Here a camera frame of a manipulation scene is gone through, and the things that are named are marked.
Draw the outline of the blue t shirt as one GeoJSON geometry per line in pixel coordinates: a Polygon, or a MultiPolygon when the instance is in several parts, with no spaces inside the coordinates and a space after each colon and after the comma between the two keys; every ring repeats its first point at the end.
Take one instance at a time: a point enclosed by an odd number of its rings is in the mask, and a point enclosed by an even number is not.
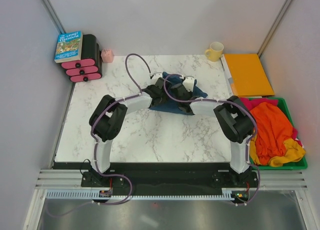
{"type": "MultiPolygon", "coordinates": [[[[160,112],[167,112],[167,113],[173,113],[173,114],[181,114],[178,112],[178,104],[177,104],[177,101],[173,100],[170,98],[171,95],[171,91],[170,91],[170,88],[172,86],[174,86],[175,84],[179,84],[179,83],[182,83],[182,80],[180,79],[179,76],[176,76],[176,75],[170,75],[166,72],[163,72],[162,73],[162,77],[164,78],[165,82],[168,82],[170,83],[170,86],[169,87],[164,87],[164,90],[168,96],[168,101],[166,104],[164,105],[160,105],[160,106],[157,106],[157,107],[150,107],[151,110],[154,110],[154,111],[160,111],[160,112]]],[[[199,94],[200,97],[203,97],[203,98],[206,98],[208,95],[207,93],[203,92],[201,89],[199,89],[197,86],[196,86],[196,83],[197,81],[195,81],[195,85],[194,85],[194,89],[193,89],[193,93],[194,94],[199,94]]]]}

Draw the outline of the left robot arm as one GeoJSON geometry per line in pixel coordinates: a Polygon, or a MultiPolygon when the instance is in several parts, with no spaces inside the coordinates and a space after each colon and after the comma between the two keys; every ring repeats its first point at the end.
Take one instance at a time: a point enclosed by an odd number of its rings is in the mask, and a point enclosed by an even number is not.
{"type": "Polygon", "coordinates": [[[114,98],[104,95],[89,119],[91,136],[95,139],[92,168],[95,172],[92,180],[98,186],[106,186],[110,175],[106,172],[110,168],[110,154],[113,140],[118,136],[127,114],[141,109],[163,105],[168,96],[165,89],[169,89],[172,83],[160,77],[154,85],[143,89],[142,92],[114,98]]]}

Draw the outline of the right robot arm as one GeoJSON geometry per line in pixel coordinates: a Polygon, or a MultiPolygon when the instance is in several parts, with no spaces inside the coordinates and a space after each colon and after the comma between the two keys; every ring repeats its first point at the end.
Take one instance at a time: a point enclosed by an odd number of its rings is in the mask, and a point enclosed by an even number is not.
{"type": "Polygon", "coordinates": [[[222,132],[230,141],[230,167],[233,171],[229,174],[229,181],[233,186],[242,186],[247,181],[246,171],[250,167],[247,144],[257,124],[241,99],[237,96],[226,100],[194,96],[182,83],[172,86],[168,95],[178,102],[178,107],[186,113],[217,119],[222,132]]]}

